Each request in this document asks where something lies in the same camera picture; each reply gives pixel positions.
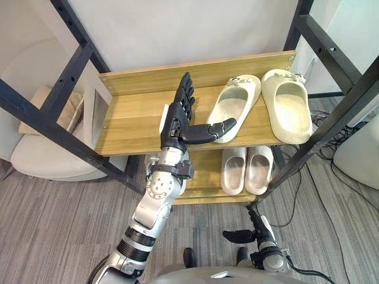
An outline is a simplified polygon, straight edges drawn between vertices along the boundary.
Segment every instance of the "floor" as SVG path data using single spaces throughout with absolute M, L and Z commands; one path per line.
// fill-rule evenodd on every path
M 316 106 L 327 109 L 330 102 Z M 289 146 L 283 150 L 293 153 Z M 0 176 L 8 166 L 0 160 Z M 379 206 L 379 191 L 337 174 Z M 272 224 L 289 219 L 298 180 L 295 174 L 259 206 Z M 96 263 L 120 241 L 139 199 L 109 178 L 67 183 L 14 172 L 0 182 L 0 283 L 85 283 Z M 165 265 L 182 263 L 186 247 L 194 248 L 200 266 L 233 265 L 238 245 L 221 232 L 252 228 L 244 205 L 174 206 L 142 280 Z M 292 222 L 274 233 L 300 268 L 321 270 L 336 283 L 348 283 L 346 272 L 350 283 L 379 283 L 378 224 L 378 211 L 341 183 L 329 162 L 313 156 L 301 170 Z M 256 243 L 248 248 L 255 251 Z M 313 276 L 295 277 L 326 283 Z

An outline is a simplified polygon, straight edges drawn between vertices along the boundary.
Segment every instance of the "white chair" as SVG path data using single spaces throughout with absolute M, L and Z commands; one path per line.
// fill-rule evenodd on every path
M 57 40 L 33 44 L 15 57 L 1 78 L 12 88 L 30 99 L 41 85 L 53 86 L 70 55 Z M 83 76 L 75 91 L 84 92 L 83 120 L 73 135 L 94 148 L 105 117 L 107 104 L 95 94 L 95 88 Z M 106 176 L 90 164 L 61 146 L 40 135 L 18 133 L 20 121 L 0 108 L 0 158 L 10 161 L 21 173 L 39 178 L 62 181 L 98 179 Z M 127 157 L 110 160 L 124 170 Z
M 379 114 L 338 147 L 333 161 L 348 176 L 379 190 Z

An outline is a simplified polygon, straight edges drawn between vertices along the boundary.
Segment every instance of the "shoe rack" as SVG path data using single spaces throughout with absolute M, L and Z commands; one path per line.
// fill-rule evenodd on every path
M 97 142 L 103 156 L 137 155 L 160 151 L 159 124 L 165 104 L 175 96 L 182 75 L 189 71 L 195 88 L 193 124 L 205 123 L 226 82 L 250 74 L 261 78 L 271 69 L 290 70 L 296 53 L 283 51 L 229 59 L 100 74 L 112 101 Z M 260 96 L 237 136 L 224 144 L 190 145 L 195 179 L 175 204 L 249 202 L 257 199 L 245 189 L 238 195 L 223 192 L 220 184 L 222 149 L 282 144 L 272 133 L 264 100 Z

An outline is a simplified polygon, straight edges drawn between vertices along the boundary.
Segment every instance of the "beige cushion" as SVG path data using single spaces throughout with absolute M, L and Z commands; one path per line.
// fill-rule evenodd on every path
M 38 109 L 41 108 L 43 102 L 49 95 L 52 89 L 48 86 L 40 86 L 37 92 L 34 94 L 30 102 L 36 106 Z M 57 123 L 62 126 L 65 130 L 72 133 L 75 128 L 76 123 L 79 121 L 83 113 L 83 94 L 78 92 L 72 92 L 71 96 L 67 100 L 65 107 L 63 108 Z M 21 122 L 18 132 L 24 134 L 34 134 L 40 135 L 36 130 L 29 127 L 27 124 Z
M 72 135 L 83 140 L 83 120 Z M 19 172 L 43 179 L 74 182 L 106 176 L 42 135 L 24 135 L 12 153 L 11 162 Z M 124 170 L 127 157 L 111 157 L 110 162 Z

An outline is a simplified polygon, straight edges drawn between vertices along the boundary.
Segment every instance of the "black metal frame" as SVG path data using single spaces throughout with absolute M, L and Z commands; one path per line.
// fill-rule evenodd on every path
M 41 109 L 36 108 L 1 79 L 0 107 L 67 151 L 106 173 L 111 178 L 127 185 L 139 194 L 144 194 L 144 186 L 139 185 L 128 173 L 111 164 L 109 157 L 99 155 L 56 123 L 88 60 L 91 60 L 101 73 L 109 72 L 110 70 L 68 4 L 68 1 L 52 0 L 51 2 L 77 39 L 79 47 L 59 76 Z
M 301 168 L 379 93 L 379 56 L 362 75 L 309 15 L 312 4 L 313 0 L 299 0 L 284 50 L 295 49 L 300 36 L 303 36 L 341 89 L 341 92 L 314 94 L 309 95 L 309 98 L 345 97 L 313 133 L 309 141 L 301 145 L 299 151 L 280 168 L 269 183 L 268 190 L 260 196 L 260 199 L 252 202 L 251 206 L 257 206 L 265 197 L 273 193 L 283 181 Z M 277 149 L 274 153 L 275 156 L 280 155 Z
M 77 39 L 79 47 L 58 78 L 41 110 L 38 110 L 2 80 L 0 80 L 0 107 L 82 160 L 143 194 L 144 187 L 133 180 L 136 171 L 135 165 L 134 168 L 128 167 L 127 173 L 124 173 L 112 165 L 109 162 L 109 158 L 100 156 L 56 124 L 56 120 L 88 60 L 93 62 L 100 73 L 109 72 L 110 70 L 68 1 L 51 0 L 51 2 L 68 29 Z M 363 75 L 360 74 L 340 48 L 309 15 L 312 4 L 313 0 L 298 1 L 284 50 L 295 49 L 300 36 L 303 36 L 342 90 L 341 92 L 311 94 L 309 95 L 310 99 L 328 96 L 345 97 L 310 137 L 309 141 L 301 145 L 300 150 L 287 163 L 283 159 L 280 148 L 272 146 L 279 171 L 271 180 L 267 192 L 260 199 L 252 202 L 251 206 L 257 206 L 264 197 L 279 187 L 286 178 L 298 170 L 318 149 L 337 134 L 379 92 L 379 57 L 374 60 Z M 131 156 L 130 162 L 132 163 L 136 159 L 138 157 Z

